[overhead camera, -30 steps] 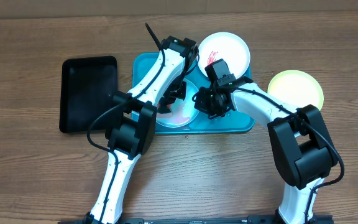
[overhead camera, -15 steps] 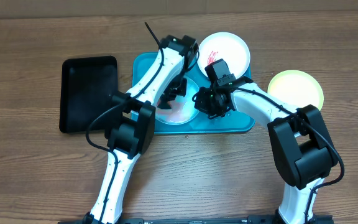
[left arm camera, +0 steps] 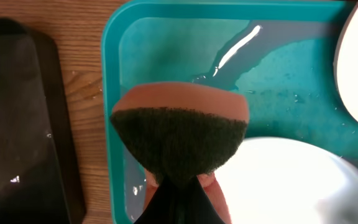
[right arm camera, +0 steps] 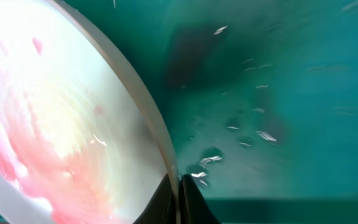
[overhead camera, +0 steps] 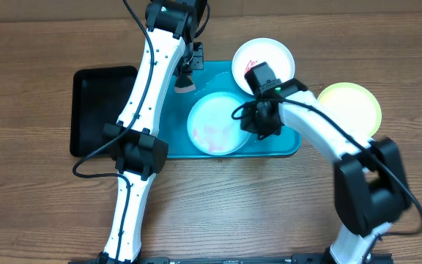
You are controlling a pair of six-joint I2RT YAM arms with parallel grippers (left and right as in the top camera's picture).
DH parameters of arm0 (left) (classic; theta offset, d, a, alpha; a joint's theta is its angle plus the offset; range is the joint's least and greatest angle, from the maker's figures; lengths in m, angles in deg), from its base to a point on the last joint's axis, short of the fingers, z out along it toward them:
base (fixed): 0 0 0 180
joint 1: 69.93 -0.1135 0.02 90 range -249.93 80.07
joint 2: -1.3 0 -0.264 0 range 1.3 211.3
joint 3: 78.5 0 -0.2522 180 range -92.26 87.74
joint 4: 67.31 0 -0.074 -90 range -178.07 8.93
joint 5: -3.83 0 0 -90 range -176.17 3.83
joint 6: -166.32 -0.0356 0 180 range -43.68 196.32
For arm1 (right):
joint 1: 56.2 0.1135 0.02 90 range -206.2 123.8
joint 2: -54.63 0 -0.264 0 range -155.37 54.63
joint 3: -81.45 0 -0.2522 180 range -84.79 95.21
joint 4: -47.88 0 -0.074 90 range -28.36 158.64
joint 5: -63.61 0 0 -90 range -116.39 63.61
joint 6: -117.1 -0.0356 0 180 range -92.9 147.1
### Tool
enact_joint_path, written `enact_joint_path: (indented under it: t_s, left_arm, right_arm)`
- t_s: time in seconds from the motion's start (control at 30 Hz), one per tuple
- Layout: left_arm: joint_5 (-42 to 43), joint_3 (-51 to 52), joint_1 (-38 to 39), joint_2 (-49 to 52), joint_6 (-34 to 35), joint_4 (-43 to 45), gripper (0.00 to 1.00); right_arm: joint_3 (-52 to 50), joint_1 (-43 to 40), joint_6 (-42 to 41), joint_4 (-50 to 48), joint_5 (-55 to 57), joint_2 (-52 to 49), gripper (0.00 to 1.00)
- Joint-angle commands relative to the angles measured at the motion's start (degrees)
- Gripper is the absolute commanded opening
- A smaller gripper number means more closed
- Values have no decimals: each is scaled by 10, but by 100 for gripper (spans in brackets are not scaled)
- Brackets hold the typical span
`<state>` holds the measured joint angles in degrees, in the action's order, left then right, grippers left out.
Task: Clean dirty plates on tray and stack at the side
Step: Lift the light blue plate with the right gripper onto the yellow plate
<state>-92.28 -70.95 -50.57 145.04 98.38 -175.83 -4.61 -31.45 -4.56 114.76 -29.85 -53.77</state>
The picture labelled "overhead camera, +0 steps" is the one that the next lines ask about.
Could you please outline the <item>green and pink sponge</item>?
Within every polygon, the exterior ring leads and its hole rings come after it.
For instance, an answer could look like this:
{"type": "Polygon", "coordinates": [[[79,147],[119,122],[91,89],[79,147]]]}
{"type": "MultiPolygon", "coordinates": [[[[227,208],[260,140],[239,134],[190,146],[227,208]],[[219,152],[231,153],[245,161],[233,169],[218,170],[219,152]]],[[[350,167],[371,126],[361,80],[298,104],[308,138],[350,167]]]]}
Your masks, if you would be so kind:
{"type": "Polygon", "coordinates": [[[177,77],[174,84],[174,91],[176,93],[188,93],[196,89],[193,79],[189,75],[180,75],[177,77]]]}

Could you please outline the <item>light blue plate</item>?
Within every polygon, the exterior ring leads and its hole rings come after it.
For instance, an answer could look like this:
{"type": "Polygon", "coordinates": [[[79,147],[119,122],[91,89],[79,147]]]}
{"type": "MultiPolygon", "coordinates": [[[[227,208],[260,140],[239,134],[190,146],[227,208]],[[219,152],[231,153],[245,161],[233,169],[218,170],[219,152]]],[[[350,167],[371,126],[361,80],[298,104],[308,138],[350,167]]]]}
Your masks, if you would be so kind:
{"type": "Polygon", "coordinates": [[[244,100],[230,92],[214,92],[196,102],[187,120],[192,144],[208,155],[228,155],[239,150],[251,137],[240,128],[232,113],[244,100]]]}

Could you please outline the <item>white plate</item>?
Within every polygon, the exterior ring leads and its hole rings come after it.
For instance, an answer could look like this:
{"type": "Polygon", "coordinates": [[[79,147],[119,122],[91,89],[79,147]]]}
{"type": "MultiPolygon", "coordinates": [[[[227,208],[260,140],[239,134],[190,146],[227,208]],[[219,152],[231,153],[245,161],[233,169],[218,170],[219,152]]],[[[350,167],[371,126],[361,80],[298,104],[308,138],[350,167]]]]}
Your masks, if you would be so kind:
{"type": "Polygon", "coordinates": [[[282,81],[295,77],[295,60],[289,49],[271,38],[256,38],[241,45],[232,60],[232,75],[237,86],[252,95],[244,75],[258,64],[266,62],[282,81]]]}

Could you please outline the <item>yellow-green rimmed plate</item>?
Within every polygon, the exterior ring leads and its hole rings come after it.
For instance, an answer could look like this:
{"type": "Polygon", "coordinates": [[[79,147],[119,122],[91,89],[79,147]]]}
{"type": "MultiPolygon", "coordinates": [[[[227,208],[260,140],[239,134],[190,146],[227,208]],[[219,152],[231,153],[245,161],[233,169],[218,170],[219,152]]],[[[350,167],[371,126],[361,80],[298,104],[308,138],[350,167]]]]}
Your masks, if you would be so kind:
{"type": "Polygon", "coordinates": [[[317,100],[359,133],[373,136],[382,122],[378,100],[359,84],[340,82],[325,88],[317,100]]]}

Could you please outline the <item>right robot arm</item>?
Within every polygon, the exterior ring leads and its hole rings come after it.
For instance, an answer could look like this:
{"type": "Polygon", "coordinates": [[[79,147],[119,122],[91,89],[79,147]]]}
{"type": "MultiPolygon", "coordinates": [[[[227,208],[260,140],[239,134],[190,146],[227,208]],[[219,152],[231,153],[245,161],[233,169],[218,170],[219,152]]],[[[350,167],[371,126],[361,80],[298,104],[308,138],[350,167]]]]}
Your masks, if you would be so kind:
{"type": "Polygon", "coordinates": [[[407,184],[396,143],[375,141],[350,131],[309,91],[276,87],[237,107],[232,117],[260,139],[281,127],[296,130],[332,165],[335,209],[341,229],[324,254],[307,254],[314,263],[389,263],[374,256],[375,244],[391,234],[400,216],[418,203],[407,184]]]}

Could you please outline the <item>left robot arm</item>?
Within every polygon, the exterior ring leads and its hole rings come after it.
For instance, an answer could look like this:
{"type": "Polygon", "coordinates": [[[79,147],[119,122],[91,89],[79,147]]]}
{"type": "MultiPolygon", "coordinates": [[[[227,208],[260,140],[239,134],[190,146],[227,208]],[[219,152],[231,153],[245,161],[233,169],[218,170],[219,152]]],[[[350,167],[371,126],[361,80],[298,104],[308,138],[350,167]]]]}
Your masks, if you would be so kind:
{"type": "Polygon", "coordinates": [[[195,39],[210,17],[207,1],[151,1],[146,9],[142,60],[125,107],[104,134],[115,160],[118,192],[102,263],[134,263],[141,253],[141,226],[152,183],[169,146],[158,138],[160,115],[172,77],[189,76],[202,58],[195,39]]]}

